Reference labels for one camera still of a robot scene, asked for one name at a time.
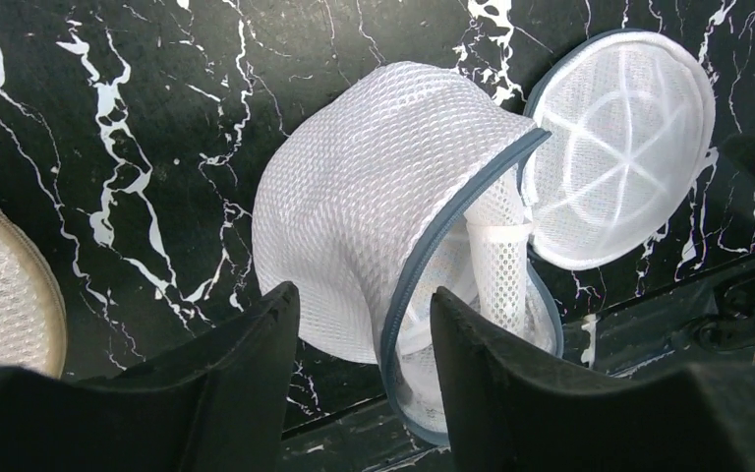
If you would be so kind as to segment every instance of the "black plastic part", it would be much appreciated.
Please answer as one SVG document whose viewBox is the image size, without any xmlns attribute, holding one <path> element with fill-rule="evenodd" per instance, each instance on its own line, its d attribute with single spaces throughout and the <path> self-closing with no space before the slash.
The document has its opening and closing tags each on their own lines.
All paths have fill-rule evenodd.
<svg viewBox="0 0 755 472">
<path fill-rule="evenodd" d="M 755 183 L 755 133 L 729 138 L 720 159 Z M 613 375 L 649 376 L 687 361 L 751 362 L 755 351 L 755 252 L 725 265 L 695 272 L 661 290 L 647 292 L 598 313 L 594 368 Z M 577 359 L 587 334 L 580 324 L 563 327 L 565 357 Z M 641 369 L 669 355 L 652 369 Z"/>
<path fill-rule="evenodd" d="M 755 471 L 755 367 L 613 379 L 491 324 L 444 288 L 431 324 L 458 470 Z"/>
<path fill-rule="evenodd" d="M 115 379 L 0 368 L 0 470 L 274 470 L 298 328 L 284 283 Z"/>
</svg>

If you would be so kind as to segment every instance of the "black marble surface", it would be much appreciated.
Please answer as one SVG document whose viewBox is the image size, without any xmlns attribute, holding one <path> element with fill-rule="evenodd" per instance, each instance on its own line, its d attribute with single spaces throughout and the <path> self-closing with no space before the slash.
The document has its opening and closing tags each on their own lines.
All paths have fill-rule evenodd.
<svg viewBox="0 0 755 472">
<path fill-rule="evenodd" d="M 755 189 L 716 145 L 755 130 L 755 0 L 0 0 L 0 205 L 68 310 L 66 379 L 114 375 L 258 297 L 250 226 L 289 133 L 380 64 L 453 68 L 519 112 L 596 33 L 660 31 L 717 97 L 709 165 L 626 257 L 538 263 L 567 323 L 755 251 Z M 380 395 L 301 346 L 289 427 Z"/>
</svg>

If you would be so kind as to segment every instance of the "laundry bag lid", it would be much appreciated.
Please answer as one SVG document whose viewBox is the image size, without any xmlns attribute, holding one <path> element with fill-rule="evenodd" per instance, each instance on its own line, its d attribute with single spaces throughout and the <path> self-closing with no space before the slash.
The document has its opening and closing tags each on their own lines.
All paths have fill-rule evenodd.
<svg viewBox="0 0 755 472">
<path fill-rule="evenodd" d="M 552 132 L 520 176 L 533 250 L 587 269 L 628 253 L 675 212 L 702 169 L 715 103 L 684 48 L 624 29 L 565 56 L 525 114 Z"/>
</svg>

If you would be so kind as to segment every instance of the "white marble vein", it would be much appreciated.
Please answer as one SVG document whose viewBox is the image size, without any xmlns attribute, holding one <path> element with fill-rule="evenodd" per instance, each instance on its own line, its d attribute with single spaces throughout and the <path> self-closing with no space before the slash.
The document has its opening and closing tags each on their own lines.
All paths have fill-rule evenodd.
<svg viewBox="0 0 755 472">
<path fill-rule="evenodd" d="M 574 293 L 575 303 L 577 300 L 580 300 L 580 296 L 585 293 L 586 306 L 588 307 L 590 313 L 597 313 L 598 311 L 602 310 L 607 302 L 606 300 L 607 285 L 604 282 L 604 275 L 601 272 L 601 269 L 599 267 L 596 269 L 596 271 L 598 273 L 598 276 L 600 277 L 600 281 L 602 285 L 601 289 L 597 289 L 596 287 L 592 285 L 583 285 L 583 282 L 581 282 L 580 278 L 577 276 L 577 272 L 574 270 L 571 271 L 571 278 L 574 280 L 574 285 L 575 285 L 575 290 L 576 290 Z M 595 308 L 592 303 L 595 298 L 601 301 L 601 305 L 598 308 Z"/>
<path fill-rule="evenodd" d="M 725 22 L 725 20 L 727 20 L 730 9 L 732 9 L 735 5 L 736 0 L 730 0 L 729 2 L 727 0 L 723 0 L 720 9 L 717 10 L 708 19 L 707 27 L 705 28 L 705 32 L 702 36 L 702 44 L 699 46 L 699 53 L 697 54 L 697 57 L 699 59 L 699 64 L 701 64 L 702 67 L 705 68 L 705 71 L 707 71 L 708 77 L 711 79 L 711 84 L 715 84 L 719 79 L 719 73 L 716 71 L 716 69 L 714 69 L 713 63 L 711 62 L 710 57 L 708 57 L 711 35 L 714 33 L 718 26 L 720 26 Z"/>
<path fill-rule="evenodd" d="M 684 17 L 681 15 L 681 6 L 679 0 L 675 0 L 675 17 L 678 18 L 678 34 L 684 37 Z"/>
<path fill-rule="evenodd" d="M 592 4 L 589 0 L 583 0 L 583 3 L 586 4 L 586 22 L 583 24 L 583 30 L 586 32 L 586 37 L 588 38 L 591 37 L 589 28 L 592 27 Z"/>
<path fill-rule="evenodd" d="M 419 449 L 419 448 L 413 442 L 413 450 L 416 450 L 416 449 Z M 381 468 L 380 472 L 391 472 L 395 470 L 406 469 L 407 467 L 415 467 L 421 459 L 427 457 L 428 455 L 432 455 L 436 452 L 439 454 L 444 454 L 445 452 L 449 452 L 449 451 L 450 451 L 449 446 L 432 447 L 423 452 L 415 454 L 412 457 L 404 459 L 396 464 L 392 464 L 389 467 Z"/>
<path fill-rule="evenodd" d="M 673 274 L 675 281 L 683 278 L 680 274 L 682 267 L 689 263 L 695 263 L 692 269 L 698 270 L 707 258 L 708 242 L 705 233 L 705 217 L 707 216 L 708 189 L 714 177 L 716 177 L 718 159 L 719 150 L 716 147 L 708 149 L 704 164 L 702 165 L 703 171 L 699 178 L 693 182 L 690 192 L 687 194 L 687 201 L 690 205 L 690 232 L 687 242 L 684 243 L 684 247 L 681 249 L 681 260 L 675 267 L 675 273 Z M 701 191 L 699 191 L 700 181 L 704 185 Z"/>
<path fill-rule="evenodd" d="M 621 20 L 620 20 L 620 27 L 626 28 L 626 25 L 629 23 L 629 2 L 632 0 L 624 0 L 623 1 L 623 13 L 621 14 Z"/>
<path fill-rule="evenodd" d="M 378 49 L 378 44 L 375 42 L 375 39 L 371 37 L 366 31 L 363 29 L 363 10 L 360 6 L 360 0 L 354 0 L 355 6 L 357 7 L 357 18 L 358 18 L 358 25 L 357 25 L 357 31 L 360 33 L 360 36 L 364 37 L 369 42 L 369 52 L 372 53 L 372 56 L 375 57 L 375 60 L 377 61 L 377 64 L 379 66 L 382 66 L 386 63 L 386 58 L 383 57 L 383 54 L 380 53 L 380 50 Z"/>
<path fill-rule="evenodd" d="M 647 8 L 650 10 L 650 15 L 653 16 L 656 20 L 659 21 L 659 29 L 658 32 L 664 31 L 664 15 L 662 15 L 662 12 L 660 12 L 655 5 L 653 5 L 654 0 L 647 0 Z"/>
<path fill-rule="evenodd" d="M 598 317 L 597 315 L 590 313 L 583 317 L 583 324 L 580 325 L 580 329 L 589 333 L 589 346 L 583 349 L 580 354 L 580 362 L 586 364 L 586 367 L 592 369 L 595 365 L 595 355 L 597 354 L 598 343 Z"/>
<path fill-rule="evenodd" d="M 736 125 L 736 131 L 742 133 L 742 125 L 739 123 L 739 119 L 736 117 L 736 110 L 734 110 L 734 94 L 736 91 L 736 85 L 742 80 L 742 73 L 745 68 L 748 67 L 748 62 L 751 60 L 751 53 L 754 48 L 754 22 L 755 22 L 755 10 L 748 14 L 745 18 L 745 23 L 742 25 L 742 30 L 739 32 L 737 39 L 740 44 L 748 44 L 748 50 L 745 53 L 745 59 L 737 63 L 736 49 L 731 53 L 731 59 L 733 63 L 733 69 L 736 73 L 736 78 L 730 84 L 730 94 L 727 96 L 727 106 L 730 110 L 730 115 L 733 117 L 733 123 Z"/>
<path fill-rule="evenodd" d="M 39 124 L 45 131 L 47 138 L 50 140 L 53 154 L 56 158 L 56 165 L 51 169 L 51 173 L 54 174 L 54 179 L 52 185 L 48 186 L 45 183 L 45 178 L 42 177 L 42 170 L 39 168 L 36 161 L 29 156 L 24 148 L 22 147 L 22 144 L 16 135 L 16 132 L 7 125 L 4 120 L 0 119 L 0 127 L 7 133 L 7 135 L 10 137 L 11 141 L 13 142 L 14 146 L 16 147 L 17 153 L 30 164 L 30 166 L 33 168 L 33 171 L 36 176 L 36 183 L 38 184 L 39 189 L 44 193 L 44 195 L 50 200 L 52 203 L 53 210 L 56 212 L 56 215 L 59 219 L 59 234 L 67 241 L 70 241 L 74 244 L 74 258 L 71 262 L 71 271 L 73 272 L 74 276 L 81 280 L 83 282 L 83 287 L 93 299 L 95 299 L 97 302 L 99 302 L 101 306 L 101 316 L 106 321 L 108 326 L 114 330 L 118 331 L 117 324 L 114 323 L 113 320 L 109 317 L 108 309 L 109 306 L 114 304 L 113 299 L 111 298 L 111 292 L 110 290 L 107 290 L 105 294 L 100 293 L 96 289 L 94 289 L 91 284 L 91 276 L 89 273 L 85 272 L 81 266 L 80 266 L 80 253 L 81 253 L 81 242 L 79 238 L 77 238 L 73 233 L 69 232 L 65 225 L 65 216 L 63 214 L 63 210 L 65 208 L 65 204 L 63 203 L 60 195 L 59 195 L 59 188 L 58 188 L 58 178 L 59 178 L 59 171 L 62 169 L 62 161 L 59 155 L 59 150 L 56 145 L 56 140 L 53 137 L 53 133 L 50 130 L 50 127 L 47 124 L 47 121 L 44 119 L 44 116 L 41 115 L 38 112 L 30 111 L 29 107 L 25 104 L 17 102 L 15 99 L 13 99 L 8 93 L 6 93 L 3 89 L 7 81 L 5 68 L 4 68 L 4 55 L 1 52 L 0 47 L 0 96 L 5 99 L 8 103 L 13 105 L 17 110 L 19 110 L 22 115 L 24 115 L 27 118 L 30 118 L 35 123 Z M 91 307 L 91 304 L 85 299 L 85 297 L 82 297 L 83 301 L 85 302 L 88 309 L 94 313 L 96 311 Z M 129 349 L 132 351 L 133 354 L 140 356 L 140 353 L 137 352 L 137 345 L 133 342 L 133 339 L 130 339 L 131 336 L 128 336 L 126 334 L 127 339 L 132 341 L 129 344 Z"/>
<path fill-rule="evenodd" d="M 334 62 L 334 64 L 337 66 L 337 74 L 340 75 L 340 77 L 343 78 L 344 81 L 346 81 L 346 84 L 348 84 L 349 87 L 352 86 L 352 82 L 349 80 L 348 77 L 346 77 L 345 74 L 343 74 L 342 69 L 340 69 L 340 55 L 337 52 L 337 31 L 334 27 L 334 16 L 331 15 L 331 5 L 328 4 L 328 0 L 319 0 L 320 3 L 325 7 L 325 12 L 328 13 L 328 27 L 329 27 L 329 44 L 331 46 L 331 61 Z"/>
<path fill-rule="evenodd" d="M 727 230 L 730 228 L 730 224 L 733 222 L 733 213 L 728 212 L 728 210 L 730 209 L 730 204 L 733 202 L 733 189 L 734 189 L 733 181 L 738 174 L 739 174 L 738 172 L 735 172 L 730 177 L 730 181 L 728 182 L 728 186 L 730 187 L 730 190 L 727 193 L 727 201 L 725 203 L 726 219 L 725 219 L 725 224 L 722 225 L 722 228 L 719 231 L 719 236 L 717 237 L 717 247 L 727 253 L 748 254 L 751 252 L 751 249 L 749 248 L 732 248 L 732 247 L 726 246 L 725 243 L 723 242 L 723 238 L 725 237 Z"/>
<path fill-rule="evenodd" d="M 108 349 L 105 350 L 105 354 L 108 356 L 108 362 L 111 363 L 114 367 L 117 369 L 120 369 L 121 371 L 126 370 L 126 366 L 120 364 L 117 359 L 114 358 L 114 351 L 111 349 L 111 338 L 108 338 Z"/>
<path fill-rule="evenodd" d="M 141 20 L 141 21 L 147 22 L 147 23 L 151 23 L 148 18 L 146 18 L 143 15 L 141 15 L 140 13 L 138 13 L 137 10 L 135 10 L 134 8 L 132 8 L 132 6 L 124 4 L 123 8 L 125 8 L 126 10 L 128 10 L 129 13 L 131 13 L 132 16 L 135 17 L 135 18 L 137 18 L 138 20 Z"/>
<path fill-rule="evenodd" d="M 187 87 L 188 87 L 188 88 L 189 88 L 190 90 L 194 91 L 195 93 L 200 93 L 201 95 L 203 95 L 203 96 L 205 96 L 205 97 L 209 98 L 210 100 L 212 100 L 212 101 L 214 101 L 214 102 L 216 102 L 216 103 L 221 103 L 221 98 L 219 98 L 219 97 L 217 97 L 217 96 L 213 95 L 212 93 L 207 93 L 207 92 L 205 92 L 205 91 L 201 90 L 200 88 L 197 88 L 197 87 L 195 87 L 195 86 L 193 86 L 193 85 L 190 85 L 190 84 L 187 84 Z"/>
<path fill-rule="evenodd" d="M 657 229 L 655 233 L 651 234 L 649 238 L 641 245 L 644 248 L 644 253 L 636 264 L 635 272 L 638 275 L 638 281 L 635 283 L 635 296 L 640 297 L 644 295 L 646 290 L 644 278 L 650 273 L 650 257 L 656 251 L 656 244 L 662 242 L 667 238 L 669 234 L 669 221 L 664 226 Z"/>
<path fill-rule="evenodd" d="M 270 98 L 273 100 L 273 110 L 276 112 L 276 118 L 279 121 L 279 133 L 282 134 L 285 138 L 290 137 L 290 133 L 285 131 L 285 119 L 282 116 L 282 109 L 279 108 L 279 100 L 276 98 L 276 95 L 273 94 L 272 91 L 270 91 L 270 87 L 267 86 L 267 84 L 264 82 L 264 79 L 253 72 L 253 66 L 248 66 L 248 76 L 252 77 L 254 80 L 256 80 L 259 84 L 261 84 L 261 87 L 264 89 L 264 91 L 267 92 L 267 94 L 270 96 Z"/>
<path fill-rule="evenodd" d="M 265 45 L 265 44 L 264 44 L 263 42 L 261 42 L 261 41 L 259 40 L 258 36 L 257 36 L 256 30 L 255 30 L 255 29 L 253 28 L 253 20 L 251 20 L 250 18 L 244 18 L 244 22 L 245 22 L 245 24 L 247 25 L 247 29 L 248 29 L 248 32 L 250 33 L 250 38 L 251 38 L 251 39 L 253 40 L 253 42 L 254 42 L 255 44 L 257 44 L 257 45 L 258 45 L 259 47 L 261 47 L 261 48 L 263 48 L 263 49 L 266 49 L 266 50 L 268 50 L 268 51 L 272 52 L 273 54 L 275 54 L 275 55 L 277 55 L 277 56 L 281 56 L 281 57 L 292 57 L 292 56 L 291 56 L 290 54 L 287 54 L 287 53 L 285 53 L 285 52 L 281 52 L 281 51 L 279 51 L 279 50 L 277 50 L 277 49 L 274 49 L 274 48 L 272 48 L 272 47 L 270 47 L 270 46 L 268 46 L 268 45 Z"/>
<path fill-rule="evenodd" d="M 490 13 L 486 10 L 487 7 L 491 7 L 494 11 Z M 503 104 L 506 100 L 519 94 L 519 97 L 524 101 L 525 93 L 522 86 L 513 82 L 509 75 L 510 64 L 509 61 L 513 57 L 513 45 L 511 39 L 516 31 L 523 32 L 529 38 L 539 43 L 545 49 L 544 44 L 539 42 L 531 34 L 523 29 L 517 29 L 508 19 L 508 13 L 511 9 L 510 0 L 491 0 L 488 2 L 479 2 L 478 0 L 469 0 L 467 3 L 467 11 L 471 18 L 471 29 L 476 28 L 476 24 L 480 19 L 488 19 L 494 23 L 498 30 L 503 30 L 502 34 L 492 35 L 486 34 L 481 37 L 477 36 L 477 40 L 486 40 L 493 42 L 500 51 L 499 63 L 495 65 L 488 65 L 482 71 L 478 71 L 483 84 L 489 84 L 495 86 L 494 102 L 496 104 Z M 468 53 L 473 52 L 468 48 L 467 44 L 460 44 L 453 49 L 459 55 L 458 63 L 456 64 L 456 70 L 465 77 L 473 77 L 477 71 L 469 71 L 461 66 L 461 63 L 467 59 Z"/>
<path fill-rule="evenodd" d="M 632 377 L 633 374 L 635 374 L 636 372 L 638 372 L 641 368 L 647 367 L 647 366 L 649 366 L 651 364 L 655 364 L 655 363 L 657 363 L 657 362 L 665 359 L 666 357 L 669 357 L 673 353 L 675 353 L 675 351 L 668 351 L 668 352 L 665 352 L 664 354 L 659 354 L 658 356 L 656 356 L 656 357 L 654 357 L 652 359 L 647 359 L 646 361 L 644 361 L 644 362 L 642 362 L 640 364 L 636 364 L 636 365 L 634 365 L 634 366 L 632 366 L 632 367 L 630 367 L 628 369 L 624 369 L 624 370 L 618 372 L 617 374 L 612 375 L 612 377 L 615 377 L 617 379 L 628 379 L 628 378 Z"/>
<path fill-rule="evenodd" d="M 288 395 L 287 401 L 288 403 L 291 403 L 293 405 L 296 405 L 300 411 L 303 412 L 306 416 L 325 416 L 326 413 L 322 411 L 321 408 L 319 408 L 319 396 L 317 394 L 317 389 L 314 386 L 314 379 L 311 377 L 311 375 L 306 374 L 303 371 L 303 364 L 302 361 L 294 361 L 294 372 L 292 376 L 295 376 L 297 379 L 301 379 L 303 382 L 299 383 L 293 383 L 291 382 L 291 390 L 298 390 L 304 394 L 306 394 L 312 401 L 312 405 L 306 405 L 303 403 L 300 403 L 299 401 L 293 399 L 291 395 Z"/>
<path fill-rule="evenodd" d="M 100 79 L 99 71 L 90 62 L 90 45 L 79 37 L 79 27 L 82 24 L 76 21 L 69 21 L 69 24 L 71 25 L 69 28 L 69 35 L 72 42 L 57 41 L 56 44 L 66 51 L 78 56 L 83 68 L 88 72 L 89 85 L 96 90 L 96 114 L 94 115 L 94 122 L 99 128 L 99 138 L 103 143 L 106 154 L 115 162 L 112 175 L 102 184 L 102 191 L 99 195 L 100 210 L 91 213 L 88 217 L 88 222 L 93 230 L 94 242 L 100 247 L 117 253 L 123 261 L 136 268 L 146 281 L 156 289 L 160 290 L 163 294 L 163 300 L 172 309 L 175 315 L 177 315 L 179 321 L 185 328 L 188 328 L 188 320 L 192 317 L 198 317 L 203 322 L 210 323 L 209 319 L 200 309 L 198 309 L 198 307 L 192 309 L 182 307 L 180 301 L 174 300 L 174 297 L 168 293 L 169 287 L 174 287 L 179 293 L 181 290 L 178 287 L 177 273 L 172 266 L 171 259 L 164 249 L 163 236 L 160 231 L 157 212 L 154 205 L 145 194 L 145 189 L 151 181 L 154 168 L 143 152 L 137 138 L 128 126 L 128 106 L 120 92 L 120 87 L 127 84 L 131 78 L 132 66 L 118 52 L 114 45 L 111 31 L 106 29 L 105 38 L 108 47 L 120 62 L 123 70 L 119 76 L 113 78 L 110 82 L 102 81 Z M 121 118 L 115 119 L 115 116 L 118 115 L 121 116 Z M 139 158 L 137 162 L 129 161 L 126 158 L 128 156 L 122 156 L 118 153 L 118 140 L 129 140 L 135 145 L 135 148 L 138 150 L 137 157 Z M 138 176 L 125 188 L 115 189 L 114 185 L 118 183 L 120 171 L 124 168 L 136 169 Z M 115 194 L 118 192 L 137 196 L 145 205 L 149 215 L 147 233 L 148 244 L 164 261 L 164 266 L 159 269 L 161 271 L 168 271 L 168 279 L 159 276 L 155 273 L 153 267 L 149 267 L 146 263 L 140 261 L 140 259 L 134 256 L 121 254 L 114 247 L 115 228 L 111 223 L 111 214 L 114 208 L 118 206 L 118 202 L 115 199 Z"/>
</svg>

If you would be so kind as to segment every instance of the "round mesh lid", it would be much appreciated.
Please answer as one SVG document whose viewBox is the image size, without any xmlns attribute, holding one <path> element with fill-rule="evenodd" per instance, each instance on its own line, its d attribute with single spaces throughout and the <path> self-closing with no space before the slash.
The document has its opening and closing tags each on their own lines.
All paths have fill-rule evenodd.
<svg viewBox="0 0 755 472">
<path fill-rule="evenodd" d="M 701 170 L 714 127 L 702 67 L 670 39 L 639 30 L 587 41 L 532 90 L 526 114 L 552 132 L 521 176 L 546 261 L 613 261 L 661 227 Z"/>
<path fill-rule="evenodd" d="M 65 346 L 59 286 L 35 245 L 0 211 L 0 365 L 59 377 Z"/>
</svg>

